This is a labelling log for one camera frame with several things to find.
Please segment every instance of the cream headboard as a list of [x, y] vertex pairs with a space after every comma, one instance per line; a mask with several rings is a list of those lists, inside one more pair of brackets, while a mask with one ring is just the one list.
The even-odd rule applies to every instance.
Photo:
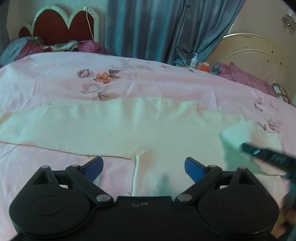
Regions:
[[268, 39], [249, 33], [225, 36], [206, 62], [213, 67], [216, 62], [234, 62], [243, 71], [268, 83], [277, 82], [288, 88], [288, 61], [284, 53]]

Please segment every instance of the hand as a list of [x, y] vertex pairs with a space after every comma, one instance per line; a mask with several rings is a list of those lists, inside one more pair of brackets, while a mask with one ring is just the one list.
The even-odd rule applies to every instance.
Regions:
[[285, 223], [296, 226], [296, 210], [287, 210], [284, 203], [283, 207], [280, 209], [279, 218], [276, 221], [271, 234], [276, 238], [282, 236], [287, 230]]

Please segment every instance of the pile of clothes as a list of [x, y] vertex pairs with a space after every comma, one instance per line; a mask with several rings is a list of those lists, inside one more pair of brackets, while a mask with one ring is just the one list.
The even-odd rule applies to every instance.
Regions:
[[23, 37], [11, 41], [8, 47], [0, 56], [0, 67], [22, 59], [25, 56], [43, 52], [88, 52], [100, 53], [102, 45], [92, 40], [76, 41], [71, 40], [68, 43], [46, 46], [42, 38]]

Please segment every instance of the blue curtain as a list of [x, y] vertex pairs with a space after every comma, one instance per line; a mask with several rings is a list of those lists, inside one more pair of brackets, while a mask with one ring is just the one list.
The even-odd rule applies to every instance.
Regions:
[[245, 0], [108, 0], [106, 54], [189, 64], [204, 61]]
[[7, 31], [7, 15], [10, 0], [0, 1], [0, 54], [9, 45], [9, 36]]
[[245, 0], [190, 0], [176, 45], [175, 63], [190, 64], [193, 53], [200, 62], [225, 36]]
[[173, 62], [186, 0], [108, 0], [105, 53]]

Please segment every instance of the pillow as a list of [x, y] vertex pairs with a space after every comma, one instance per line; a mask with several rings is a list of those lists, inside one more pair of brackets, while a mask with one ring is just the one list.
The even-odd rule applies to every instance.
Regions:
[[291, 101], [289, 100], [288, 95], [283, 87], [281, 87], [279, 84], [276, 84], [276, 83], [274, 83], [272, 85], [272, 87], [273, 87], [274, 91], [276, 92], [277, 97], [280, 100], [282, 100], [288, 104], [291, 104]]
[[28, 55], [35, 54], [35, 53], [44, 53], [44, 52], [51, 52], [51, 48], [44, 49], [43, 44], [37, 40], [28, 40], [25, 47], [21, 50], [20, 54], [15, 58], [15, 60], [22, 59]]
[[92, 40], [83, 40], [79, 42], [79, 52], [100, 53], [102, 45]]
[[278, 98], [272, 86], [270, 86], [267, 82], [246, 73], [245, 71], [236, 67], [232, 62], [229, 64], [229, 69], [234, 82], [253, 87], [254, 89], [260, 90], [267, 95]]
[[227, 64], [221, 63], [219, 70], [221, 71], [221, 73], [217, 74], [218, 76], [228, 79], [230, 81], [234, 81], [230, 72], [230, 68]]

